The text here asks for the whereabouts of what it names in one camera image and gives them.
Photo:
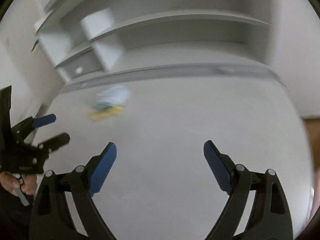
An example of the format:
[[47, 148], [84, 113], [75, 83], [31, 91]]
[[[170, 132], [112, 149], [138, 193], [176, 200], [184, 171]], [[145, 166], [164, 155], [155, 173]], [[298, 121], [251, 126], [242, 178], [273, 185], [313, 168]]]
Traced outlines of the person's left hand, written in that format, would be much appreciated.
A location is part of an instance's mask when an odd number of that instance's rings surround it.
[[19, 181], [13, 175], [2, 172], [1, 186], [14, 196], [17, 196], [15, 189], [21, 189], [23, 193], [31, 196], [36, 192], [37, 189], [37, 175], [26, 175], [24, 178], [24, 184], [20, 185]]

